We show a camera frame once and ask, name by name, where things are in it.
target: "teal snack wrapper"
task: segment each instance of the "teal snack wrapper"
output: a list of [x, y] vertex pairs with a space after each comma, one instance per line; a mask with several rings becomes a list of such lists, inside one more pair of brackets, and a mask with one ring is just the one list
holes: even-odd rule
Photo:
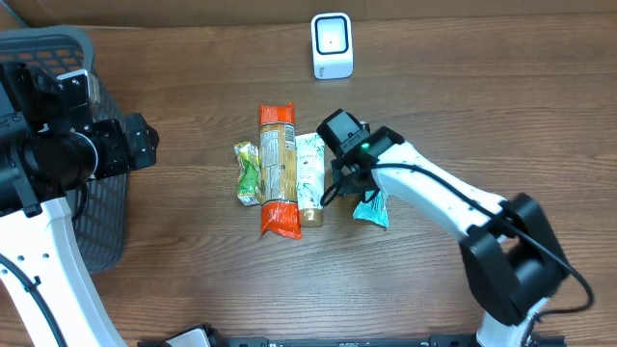
[[[365, 192], [364, 199], [368, 200], [373, 195], [373, 191]], [[377, 197], [369, 203], [360, 201], [358, 207], [354, 211], [354, 219], [373, 222], [381, 227], [389, 227], [388, 211], [386, 204], [388, 202], [388, 194], [380, 191]]]

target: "white arm segment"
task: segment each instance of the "white arm segment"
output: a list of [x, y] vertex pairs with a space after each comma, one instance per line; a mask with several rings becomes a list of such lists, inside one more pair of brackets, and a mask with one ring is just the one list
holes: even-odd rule
[[[499, 203], [505, 201], [498, 195], [474, 188], [447, 173], [424, 158], [408, 142], [402, 145], [394, 145], [379, 156], [378, 164], [388, 163], [418, 165], [429, 170], [495, 214], [501, 211]], [[489, 221], [489, 217], [469, 208], [466, 202], [423, 173], [405, 169], [375, 169], [372, 173], [381, 190], [424, 212], [431, 220], [454, 237], [456, 242], [460, 243], [468, 236], [469, 227], [481, 227]]]
[[[42, 213], [27, 218], [22, 211], [0, 218], [0, 254], [17, 265], [47, 302], [68, 346], [126, 346], [94, 289], [77, 249], [71, 212], [65, 198], [41, 204]], [[13, 298], [35, 346], [57, 346], [31, 295], [11, 273], [0, 279]]]
[[540, 300], [527, 313], [525, 320], [518, 326], [508, 327], [497, 322], [489, 313], [484, 312], [482, 326], [475, 334], [475, 340], [483, 347], [521, 346], [521, 341], [527, 334], [527, 329], [533, 316], [542, 309], [549, 298]]

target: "printed label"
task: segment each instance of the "printed label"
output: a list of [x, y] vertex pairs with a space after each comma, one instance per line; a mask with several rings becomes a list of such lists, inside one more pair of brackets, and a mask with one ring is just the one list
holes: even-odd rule
[[294, 150], [296, 148], [296, 130], [293, 125], [285, 125], [285, 149]]
[[264, 182], [264, 202], [280, 198], [279, 184], [279, 131], [264, 131], [260, 137], [261, 144], [261, 166], [265, 170], [265, 177], [261, 178]]
[[298, 207], [323, 208], [320, 200], [324, 195], [324, 149], [325, 144], [317, 134], [297, 138], [297, 191]]

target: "white robotic arm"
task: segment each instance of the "white robotic arm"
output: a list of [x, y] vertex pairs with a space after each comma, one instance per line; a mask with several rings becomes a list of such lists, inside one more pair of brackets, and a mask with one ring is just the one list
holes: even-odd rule
[[[501, 212], [501, 203], [506, 199], [474, 188], [423, 157], [412, 144], [405, 142], [393, 145], [378, 157], [377, 164], [416, 165], [438, 175], [469, 198], [477, 201], [494, 214]], [[415, 206], [458, 243], [465, 240], [472, 226], [483, 226], [490, 218], [454, 195], [433, 178], [401, 168], [372, 170], [375, 183], [382, 191]], [[476, 342], [482, 347], [521, 346], [524, 338], [530, 338], [529, 325], [533, 316], [549, 298], [541, 299], [527, 313], [519, 324], [506, 326], [499, 323], [488, 312], [476, 334]]]
[[[28, 218], [16, 212], [0, 218], [0, 254], [31, 279], [55, 318], [67, 346], [126, 346], [100, 302], [77, 249], [67, 199], [41, 204]], [[23, 283], [0, 265], [0, 279], [39, 346], [58, 346], [49, 322]]]
[[[335, 176], [348, 173], [326, 190], [323, 205], [344, 186], [380, 189], [424, 212], [459, 243], [471, 293], [486, 310], [475, 345], [526, 344], [533, 323], [546, 314], [540, 309], [571, 274], [589, 299], [574, 311], [593, 305], [591, 288], [567, 263], [542, 208], [529, 196], [509, 201], [474, 188], [394, 131], [382, 127], [371, 134], [368, 124], [343, 110], [326, 118], [317, 133], [335, 153]], [[520, 243], [505, 253], [499, 243], [508, 237]]]

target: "orange snack bag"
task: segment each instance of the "orange snack bag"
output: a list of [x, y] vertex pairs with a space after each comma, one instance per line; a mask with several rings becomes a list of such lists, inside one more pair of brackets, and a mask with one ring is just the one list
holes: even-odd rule
[[262, 236], [271, 230], [292, 239], [302, 238], [296, 191], [295, 121], [293, 103], [259, 104]]

